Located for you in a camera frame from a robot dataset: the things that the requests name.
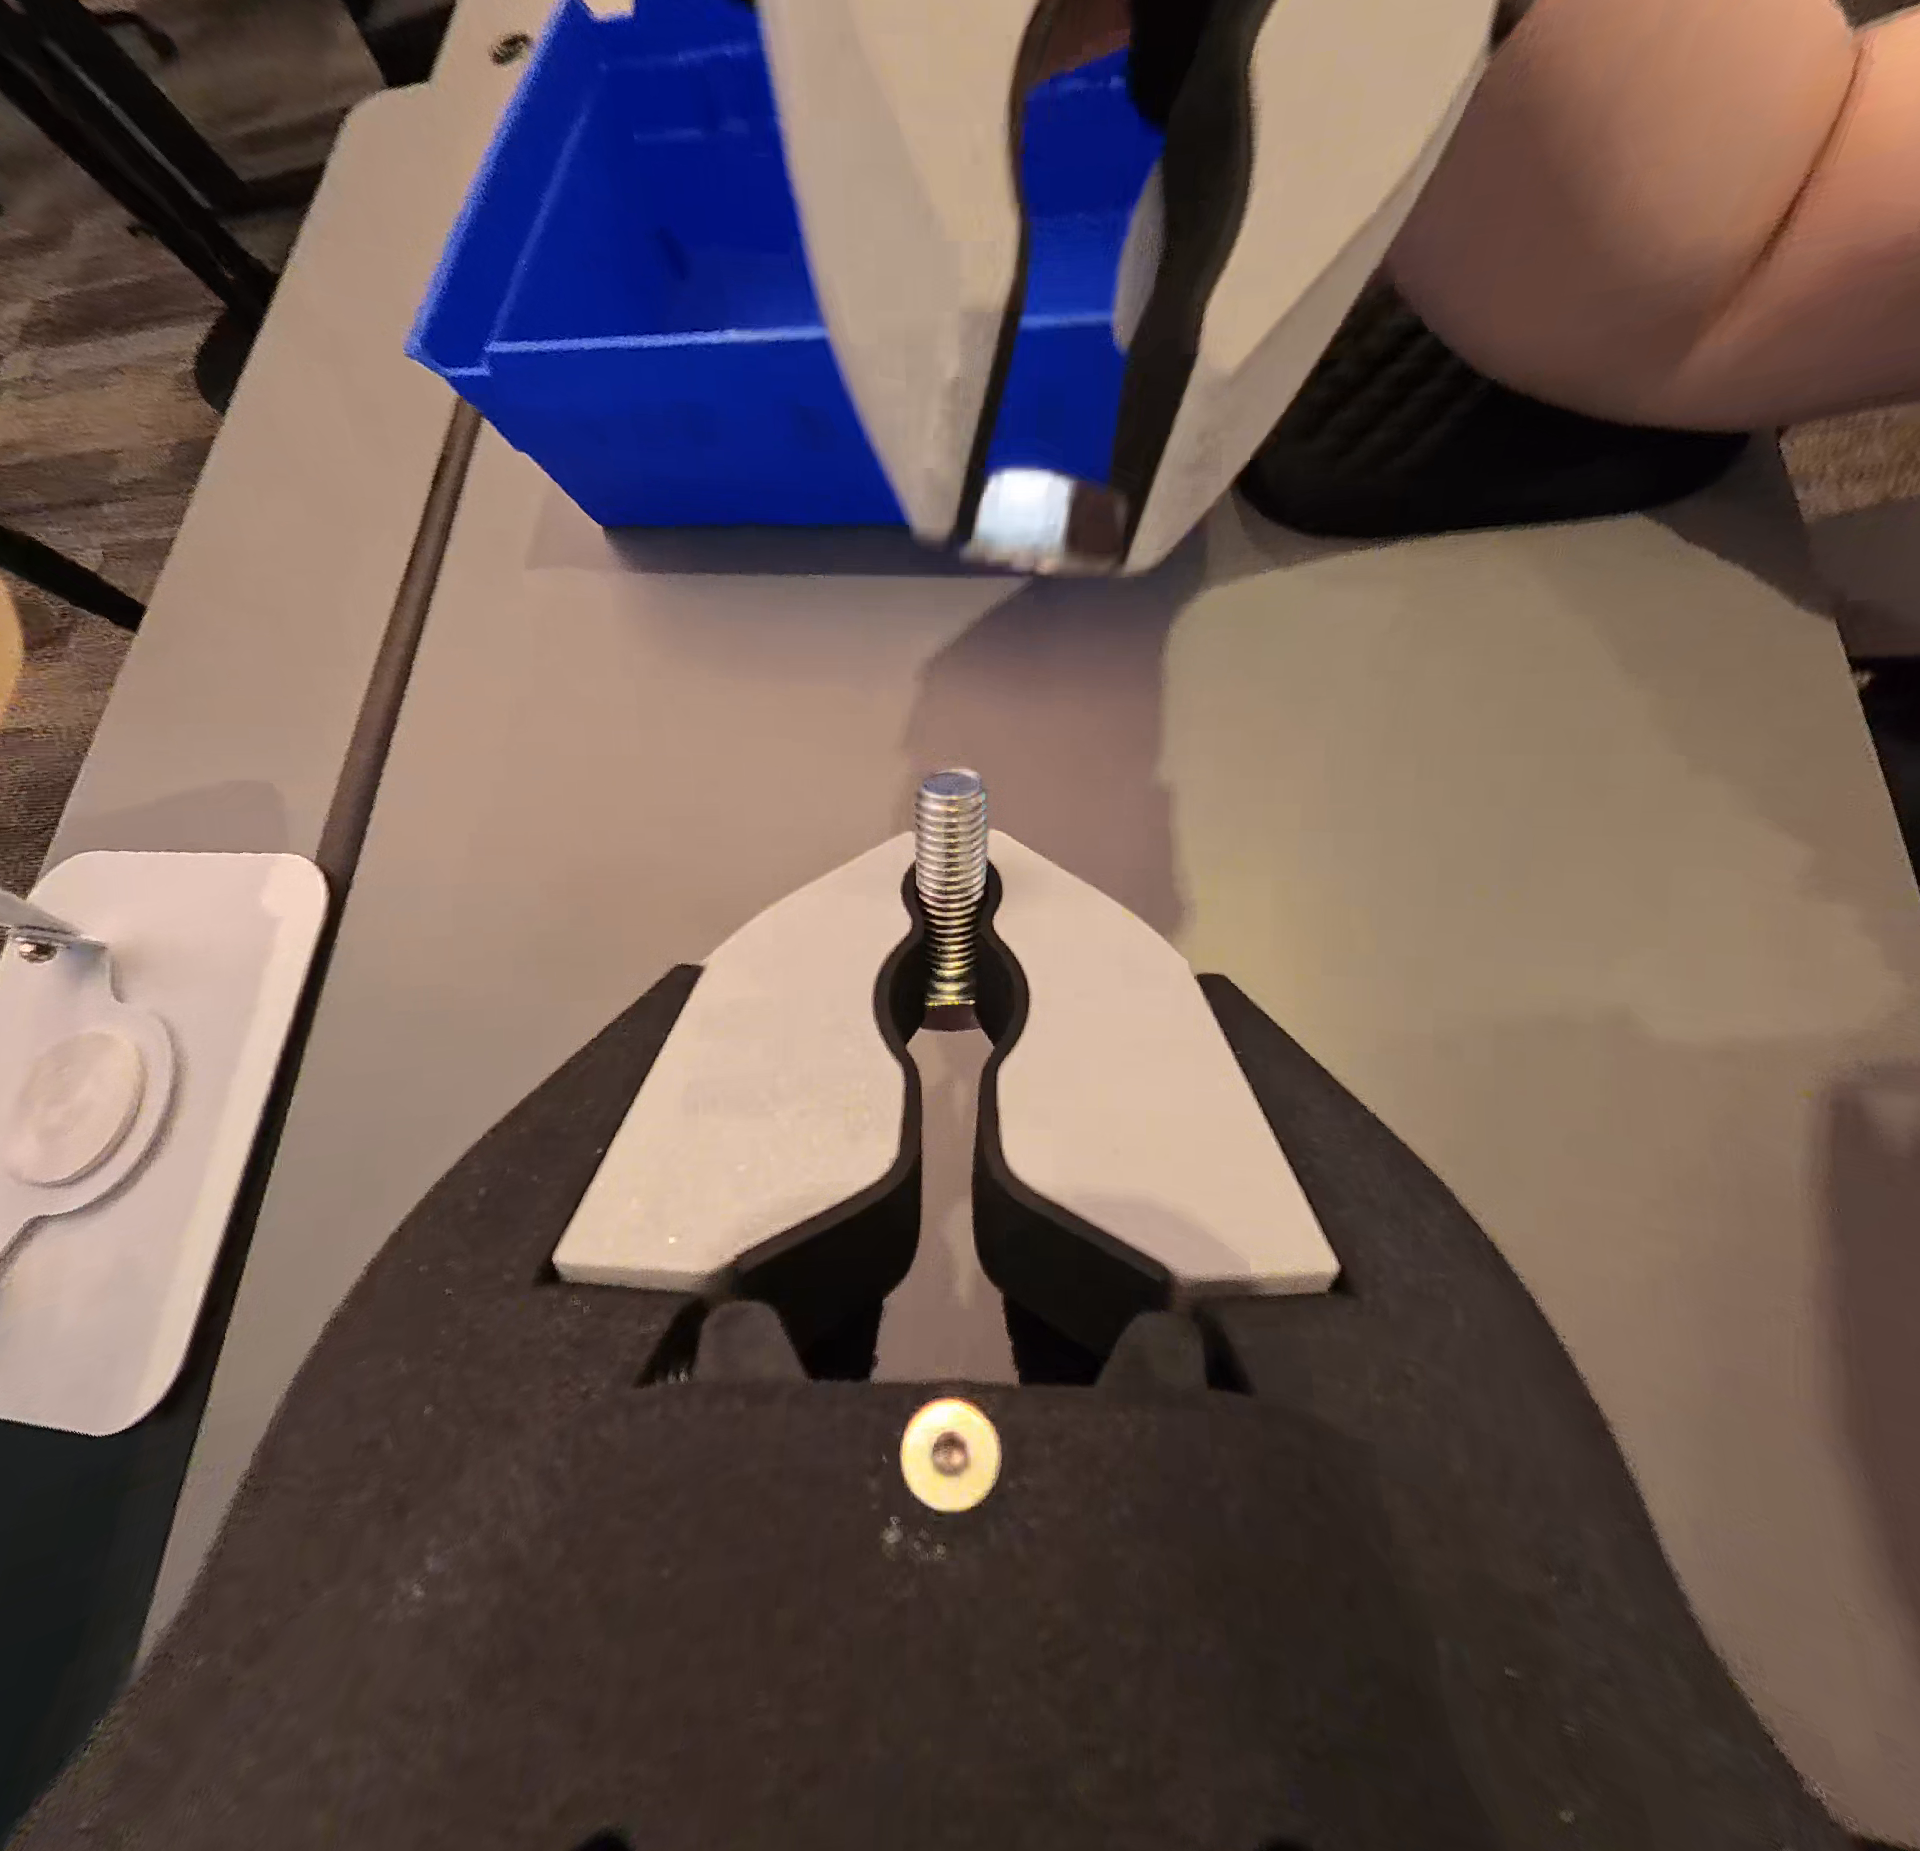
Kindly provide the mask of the silver hex bolt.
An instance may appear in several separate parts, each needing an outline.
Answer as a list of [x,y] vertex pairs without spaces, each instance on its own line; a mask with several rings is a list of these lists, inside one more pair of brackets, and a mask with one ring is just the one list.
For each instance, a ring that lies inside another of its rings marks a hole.
[[928,952],[928,1008],[971,1006],[990,807],[979,771],[936,769],[916,786],[914,881]]

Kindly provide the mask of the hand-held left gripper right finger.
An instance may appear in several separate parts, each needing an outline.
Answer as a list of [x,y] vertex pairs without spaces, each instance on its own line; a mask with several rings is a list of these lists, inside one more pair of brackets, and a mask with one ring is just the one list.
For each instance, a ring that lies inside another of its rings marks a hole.
[[1091,1383],[1142,1316],[1301,1299],[1340,1262],[1211,988],[1160,929],[994,832],[975,1253],[1021,1383]]

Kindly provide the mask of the blue plastic parts bin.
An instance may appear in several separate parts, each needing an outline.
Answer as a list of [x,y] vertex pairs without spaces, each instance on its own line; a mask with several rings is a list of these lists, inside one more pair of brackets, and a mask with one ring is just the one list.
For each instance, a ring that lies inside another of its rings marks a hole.
[[[1021,83],[1024,263],[981,485],[1098,483],[1157,136],[1117,58]],[[754,0],[557,0],[410,356],[604,527],[906,527],[814,298]]]

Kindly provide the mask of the black framed easel board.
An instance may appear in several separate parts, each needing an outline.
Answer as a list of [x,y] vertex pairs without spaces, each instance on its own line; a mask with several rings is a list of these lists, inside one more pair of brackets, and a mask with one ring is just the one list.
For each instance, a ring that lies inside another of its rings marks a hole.
[[228,225],[299,203],[313,183],[245,181],[114,40],[117,29],[161,62],[177,56],[172,36],[136,13],[3,0],[3,97],[218,301],[194,380],[213,412],[228,412],[278,284]]

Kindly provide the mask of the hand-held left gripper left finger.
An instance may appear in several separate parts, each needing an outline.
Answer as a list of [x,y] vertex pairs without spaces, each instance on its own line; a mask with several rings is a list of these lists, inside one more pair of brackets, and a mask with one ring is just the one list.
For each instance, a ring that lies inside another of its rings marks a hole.
[[895,834],[704,965],[550,1262],[571,1285],[771,1307],[863,1381],[922,1230],[924,917]]

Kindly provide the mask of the silver hex nut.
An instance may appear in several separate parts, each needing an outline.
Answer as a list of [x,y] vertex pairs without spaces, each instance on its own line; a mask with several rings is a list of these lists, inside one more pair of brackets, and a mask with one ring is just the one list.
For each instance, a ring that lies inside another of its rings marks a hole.
[[1124,495],[1063,472],[991,472],[962,555],[1011,572],[1115,572],[1128,542]]

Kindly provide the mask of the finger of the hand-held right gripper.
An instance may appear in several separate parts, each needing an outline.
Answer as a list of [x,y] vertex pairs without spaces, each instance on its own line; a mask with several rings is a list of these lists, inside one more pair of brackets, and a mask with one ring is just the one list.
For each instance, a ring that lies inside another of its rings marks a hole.
[[1113,294],[1117,572],[1233,486],[1377,274],[1503,0],[1212,0]]
[[1024,263],[1017,93],[1055,0],[754,0],[829,346],[908,530],[962,542]]

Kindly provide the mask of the person's right forearm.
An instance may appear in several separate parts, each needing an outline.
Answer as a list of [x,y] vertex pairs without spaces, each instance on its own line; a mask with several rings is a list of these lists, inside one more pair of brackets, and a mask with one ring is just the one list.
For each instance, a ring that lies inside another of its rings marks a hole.
[[1917,20],[1531,0],[1384,258],[1474,369],[1618,422],[1917,394]]

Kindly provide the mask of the instruction sheet on stand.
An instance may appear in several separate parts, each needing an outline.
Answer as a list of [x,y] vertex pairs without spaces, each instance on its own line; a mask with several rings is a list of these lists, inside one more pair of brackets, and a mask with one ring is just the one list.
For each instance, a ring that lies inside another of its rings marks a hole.
[[5,890],[6,1428],[110,1438],[179,1381],[330,906],[275,848],[117,842]]

